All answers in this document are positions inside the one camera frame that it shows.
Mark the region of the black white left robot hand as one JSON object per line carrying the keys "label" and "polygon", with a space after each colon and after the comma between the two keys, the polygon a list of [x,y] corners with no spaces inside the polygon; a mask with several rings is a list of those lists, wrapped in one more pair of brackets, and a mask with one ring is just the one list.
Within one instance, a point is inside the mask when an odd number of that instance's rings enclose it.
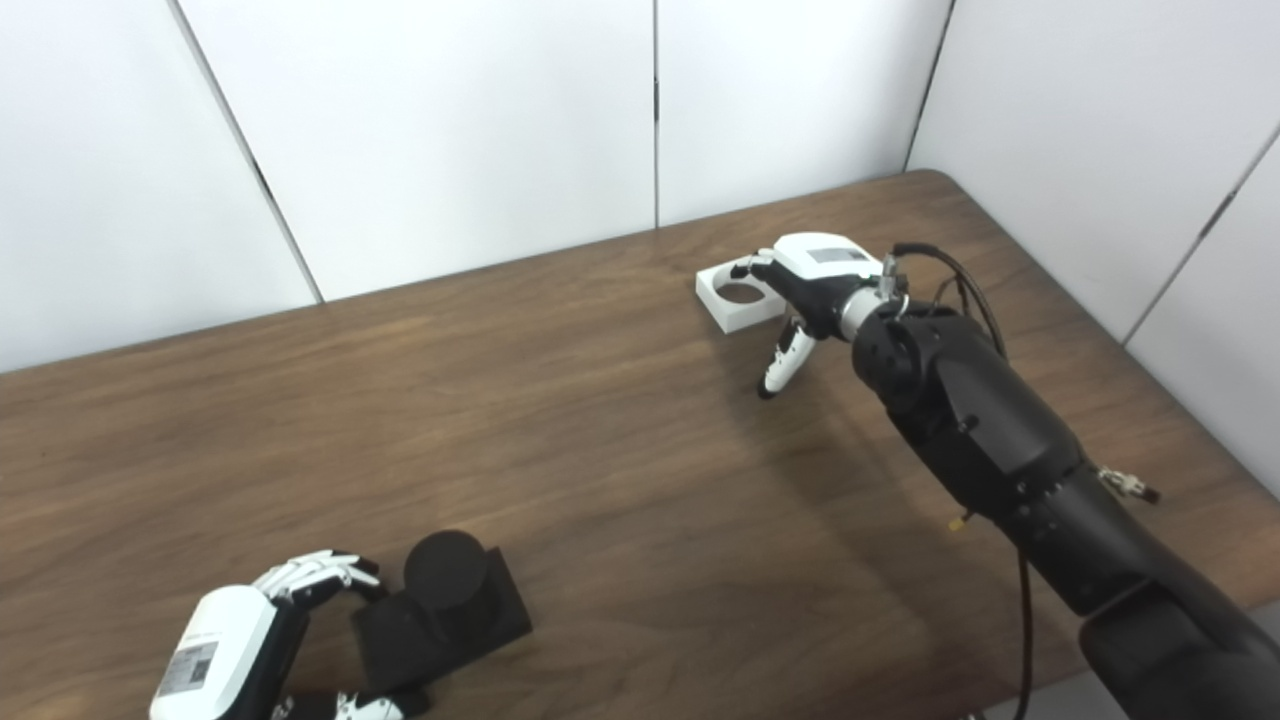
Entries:
{"label": "black white left robot hand", "polygon": [[417,719],[424,691],[287,694],[311,612],[343,591],[388,597],[376,562],[320,550],[268,569],[196,605],[148,706],[151,719]]}

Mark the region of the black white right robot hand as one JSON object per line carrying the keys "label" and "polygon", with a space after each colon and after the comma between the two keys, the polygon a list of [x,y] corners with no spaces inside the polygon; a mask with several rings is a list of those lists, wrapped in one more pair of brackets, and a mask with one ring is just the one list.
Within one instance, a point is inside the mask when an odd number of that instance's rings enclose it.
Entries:
{"label": "black white right robot hand", "polygon": [[888,301],[884,265],[845,236],[803,232],[780,237],[735,264],[730,278],[763,282],[794,310],[774,346],[756,393],[777,396],[818,342],[851,343],[863,322]]}

